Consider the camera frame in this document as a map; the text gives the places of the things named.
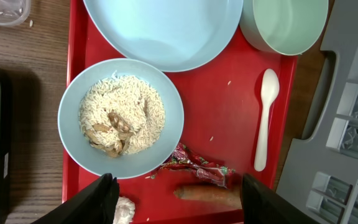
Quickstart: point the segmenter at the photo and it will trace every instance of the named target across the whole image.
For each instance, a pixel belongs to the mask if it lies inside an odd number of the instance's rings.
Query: wooden table
[[[14,105],[7,223],[30,223],[62,201],[57,110],[66,83],[69,7],[69,0],[33,0],[23,24],[0,27],[0,73],[12,82]],[[291,140],[300,137],[305,125],[324,61],[319,46],[317,42],[299,59],[277,180]]]

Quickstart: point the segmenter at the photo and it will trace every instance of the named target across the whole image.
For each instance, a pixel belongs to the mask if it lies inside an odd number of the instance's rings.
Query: red wrapper
[[[227,180],[235,173],[234,169],[206,161],[180,142],[172,155],[161,166],[152,171],[153,179],[160,169],[187,170],[201,180],[220,187],[227,187]]]

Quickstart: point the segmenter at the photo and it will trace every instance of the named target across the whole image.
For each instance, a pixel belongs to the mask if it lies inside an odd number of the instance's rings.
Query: red surface
[[[80,0],[71,0],[67,85],[82,70],[102,60],[123,57],[98,32]],[[210,63],[181,73],[167,73],[185,108],[181,142],[206,159],[251,173],[270,188],[276,173],[296,57],[260,52],[238,29],[229,45]],[[254,166],[260,120],[262,74],[273,69],[280,93],[270,111],[268,159],[262,172]],[[121,195],[136,204],[134,223],[236,223],[242,211],[212,203],[178,200],[173,190],[199,180],[187,172],[163,170],[156,179],[144,175],[120,180]],[[64,151],[63,201],[97,176],[78,166]]]

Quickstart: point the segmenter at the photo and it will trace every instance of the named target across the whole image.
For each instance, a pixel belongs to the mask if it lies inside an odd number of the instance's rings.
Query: white spoon
[[[256,145],[256,155],[254,168],[256,171],[262,171],[266,167],[267,160],[267,137],[269,126],[270,106],[278,95],[280,84],[276,73],[272,69],[267,69],[262,80],[262,89],[260,97],[262,99],[262,115],[260,117],[260,127],[258,143]]]

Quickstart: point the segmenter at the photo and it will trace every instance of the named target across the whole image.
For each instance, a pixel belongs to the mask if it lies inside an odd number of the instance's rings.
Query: rice
[[[165,124],[161,97],[148,83],[135,76],[105,78],[86,93],[78,112],[84,134],[94,124],[109,126],[107,132],[96,131],[99,143],[108,147],[119,141],[118,131],[111,126],[108,114],[114,112],[131,126],[133,135],[124,154],[133,154],[150,147],[159,137]]]

